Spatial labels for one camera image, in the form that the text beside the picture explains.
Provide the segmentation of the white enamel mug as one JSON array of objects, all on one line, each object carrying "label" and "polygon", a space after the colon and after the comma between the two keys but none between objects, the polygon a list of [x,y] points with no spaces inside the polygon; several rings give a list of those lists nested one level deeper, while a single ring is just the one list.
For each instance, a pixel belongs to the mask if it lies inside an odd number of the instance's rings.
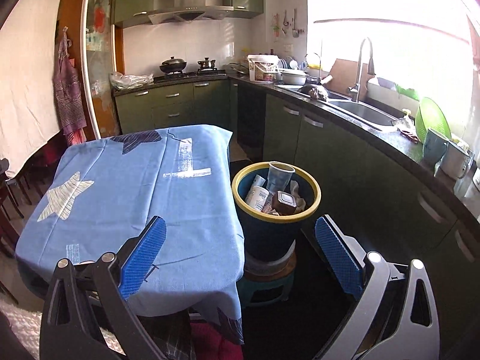
[{"label": "white enamel mug", "polygon": [[470,169],[470,153],[453,141],[448,141],[440,169],[453,180],[463,178]]}]

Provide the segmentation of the red white carton box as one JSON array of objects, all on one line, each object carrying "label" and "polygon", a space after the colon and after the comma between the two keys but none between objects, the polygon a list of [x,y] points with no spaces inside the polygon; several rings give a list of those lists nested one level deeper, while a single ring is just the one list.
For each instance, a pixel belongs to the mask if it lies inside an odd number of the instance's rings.
[{"label": "red white carton box", "polygon": [[261,212],[267,215],[279,216],[280,214],[272,207],[273,197],[274,195],[272,193],[268,195]]}]

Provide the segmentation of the white pill bottle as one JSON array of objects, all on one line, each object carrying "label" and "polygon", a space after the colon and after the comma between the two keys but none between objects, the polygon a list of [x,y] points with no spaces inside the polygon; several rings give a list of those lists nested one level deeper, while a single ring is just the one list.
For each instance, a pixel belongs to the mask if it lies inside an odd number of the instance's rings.
[{"label": "white pill bottle", "polygon": [[261,212],[269,197],[269,191],[259,185],[253,185],[246,198],[245,202],[255,211]]}]

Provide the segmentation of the green kitchen cabinets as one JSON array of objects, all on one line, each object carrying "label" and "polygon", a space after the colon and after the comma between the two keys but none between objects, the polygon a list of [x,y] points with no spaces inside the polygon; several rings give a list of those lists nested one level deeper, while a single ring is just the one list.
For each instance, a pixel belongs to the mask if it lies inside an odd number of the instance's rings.
[{"label": "green kitchen cabinets", "polygon": [[[442,353],[479,336],[479,221],[466,206],[479,191],[423,161],[416,135],[420,100],[434,100],[451,139],[479,159],[479,66],[473,15],[465,0],[232,0],[254,54],[358,61],[370,38],[376,75],[364,104],[395,118],[377,129],[356,117],[277,86],[239,80],[235,122],[252,160],[278,160],[310,173],[321,189],[319,214],[330,215],[364,248],[390,261],[424,262],[436,299]],[[151,0],[115,0],[124,66],[133,75],[160,70],[171,56],[189,64],[207,56],[240,58],[224,21],[152,24]]]}]

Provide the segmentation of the white plastic bucket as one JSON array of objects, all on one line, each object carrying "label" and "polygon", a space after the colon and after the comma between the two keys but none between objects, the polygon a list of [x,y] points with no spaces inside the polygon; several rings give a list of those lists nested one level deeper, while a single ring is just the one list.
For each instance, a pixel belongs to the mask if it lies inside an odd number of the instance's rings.
[{"label": "white plastic bucket", "polygon": [[279,58],[276,55],[248,55],[249,79],[269,84],[276,80]]}]

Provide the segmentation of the wooden cutting board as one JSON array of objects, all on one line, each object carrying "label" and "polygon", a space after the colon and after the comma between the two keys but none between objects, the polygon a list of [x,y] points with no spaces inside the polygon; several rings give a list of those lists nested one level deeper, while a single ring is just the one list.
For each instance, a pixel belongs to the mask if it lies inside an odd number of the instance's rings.
[{"label": "wooden cutting board", "polygon": [[[333,77],[325,86],[327,89],[348,97],[352,94],[348,91],[356,83],[357,62],[337,58],[331,67],[329,74]],[[367,95],[367,83],[374,75],[368,74],[368,64],[364,63],[360,77],[360,101]]]}]

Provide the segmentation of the clear plastic cup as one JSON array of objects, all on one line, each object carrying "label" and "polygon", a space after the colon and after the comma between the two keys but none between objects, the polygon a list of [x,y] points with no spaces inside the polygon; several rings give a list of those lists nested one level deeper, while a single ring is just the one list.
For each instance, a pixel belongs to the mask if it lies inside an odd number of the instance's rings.
[{"label": "clear plastic cup", "polygon": [[295,168],[287,163],[271,161],[268,163],[268,178],[266,189],[275,194],[284,191],[295,174]]}]

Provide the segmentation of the range hood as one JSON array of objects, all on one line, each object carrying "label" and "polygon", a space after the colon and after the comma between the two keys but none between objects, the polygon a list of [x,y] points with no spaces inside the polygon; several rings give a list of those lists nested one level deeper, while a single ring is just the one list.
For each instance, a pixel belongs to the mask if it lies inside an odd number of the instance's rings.
[{"label": "range hood", "polygon": [[152,24],[222,20],[233,12],[232,0],[151,0]]}]

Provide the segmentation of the green plastic colander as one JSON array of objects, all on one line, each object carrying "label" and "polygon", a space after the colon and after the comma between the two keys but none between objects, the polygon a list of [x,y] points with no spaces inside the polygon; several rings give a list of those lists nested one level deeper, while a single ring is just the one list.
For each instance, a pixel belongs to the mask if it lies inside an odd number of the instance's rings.
[{"label": "green plastic colander", "polygon": [[447,139],[452,138],[452,132],[444,113],[438,104],[429,97],[420,100],[415,116],[415,128],[421,143],[425,141],[429,128],[441,133]]}]

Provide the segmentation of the white toothpaste tube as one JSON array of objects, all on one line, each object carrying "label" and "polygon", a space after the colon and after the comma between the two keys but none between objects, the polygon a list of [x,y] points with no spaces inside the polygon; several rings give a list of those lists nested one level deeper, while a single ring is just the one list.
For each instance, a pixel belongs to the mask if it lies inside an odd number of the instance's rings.
[{"label": "white toothpaste tube", "polygon": [[264,177],[262,177],[260,174],[257,174],[252,181],[246,199],[252,199],[254,196],[260,196],[262,198],[267,197],[269,195],[269,192],[267,191],[267,189],[264,188],[265,182],[266,180],[264,179]]}]

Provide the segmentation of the white cooking pot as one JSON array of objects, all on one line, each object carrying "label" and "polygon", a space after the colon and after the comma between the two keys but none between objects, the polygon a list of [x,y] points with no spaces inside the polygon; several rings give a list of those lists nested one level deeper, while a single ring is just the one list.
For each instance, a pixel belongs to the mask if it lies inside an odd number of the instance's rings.
[{"label": "white cooking pot", "polygon": [[307,74],[301,70],[280,69],[281,80],[288,86],[304,86],[307,80]]}]

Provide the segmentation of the blue yellow-rimmed trash bin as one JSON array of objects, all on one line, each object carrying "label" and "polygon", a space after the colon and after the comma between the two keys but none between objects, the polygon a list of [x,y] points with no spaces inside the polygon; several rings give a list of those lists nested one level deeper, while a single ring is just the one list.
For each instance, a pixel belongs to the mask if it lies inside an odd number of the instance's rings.
[{"label": "blue yellow-rimmed trash bin", "polygon": [[262,262],[287,254],[321,200],[320,186],[309,173],[278,161],[241,169],[233,178],[232,191],[245,250]]}]

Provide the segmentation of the teal mug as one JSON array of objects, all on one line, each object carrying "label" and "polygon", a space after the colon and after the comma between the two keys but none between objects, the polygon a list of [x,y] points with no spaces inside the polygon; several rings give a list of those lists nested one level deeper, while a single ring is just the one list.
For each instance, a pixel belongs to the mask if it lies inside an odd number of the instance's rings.
[{"label": "teal mug", "polygon": [[444,134],[429,127],[423,143],[423,161],[430,167],[437,164],[446,153],[448,141]]}]

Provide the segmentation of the glass door cabinet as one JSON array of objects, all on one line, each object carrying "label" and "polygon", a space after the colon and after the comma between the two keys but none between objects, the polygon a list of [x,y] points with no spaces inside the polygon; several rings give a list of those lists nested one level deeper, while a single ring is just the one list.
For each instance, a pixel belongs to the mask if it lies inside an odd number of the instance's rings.
[{"label": "glass door cabinet", "polygon": [[83,87],[96,139],[120,132],[110,82],[110,74],[116,69],[112,2],[83,0],[80,16]]}]

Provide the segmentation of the white paper towel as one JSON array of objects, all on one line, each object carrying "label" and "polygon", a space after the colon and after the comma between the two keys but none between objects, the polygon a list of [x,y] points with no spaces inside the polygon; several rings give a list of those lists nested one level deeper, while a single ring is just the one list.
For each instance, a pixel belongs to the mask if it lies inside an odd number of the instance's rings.
[{"label": "white paper towel", "polygon": [[295,180],[292,180],[289,183],[289,193],[294,197],[296,207],[295,207],[295,213],[298,214],[299,212],[302,212],[305,210],[306,207],[306,202],[305,200],[300,197],[299,194],[299,183]]}]

